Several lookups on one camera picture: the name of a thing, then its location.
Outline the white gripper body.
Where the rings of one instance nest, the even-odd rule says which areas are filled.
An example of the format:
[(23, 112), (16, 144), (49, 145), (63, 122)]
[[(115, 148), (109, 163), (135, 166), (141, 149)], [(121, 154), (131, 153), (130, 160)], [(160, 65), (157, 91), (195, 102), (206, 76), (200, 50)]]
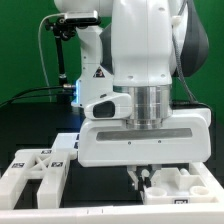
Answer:
[(84, 167), (205, 162), (211, 155), (207, 108), (178, 109), (151, 130), (130, 130), (123, 120), (86, 119), (78, 161)]

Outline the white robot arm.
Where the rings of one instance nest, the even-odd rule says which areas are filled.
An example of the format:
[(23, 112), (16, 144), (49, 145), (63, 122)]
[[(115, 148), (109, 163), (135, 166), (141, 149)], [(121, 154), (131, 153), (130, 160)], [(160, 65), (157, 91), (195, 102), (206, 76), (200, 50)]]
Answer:
[(204, 162), (210, 109), (174, 105), (172, 78), (198, 70), (208, 40), (193, 0), (54, 0), (81, 41), (78, 162), (140, 168)]

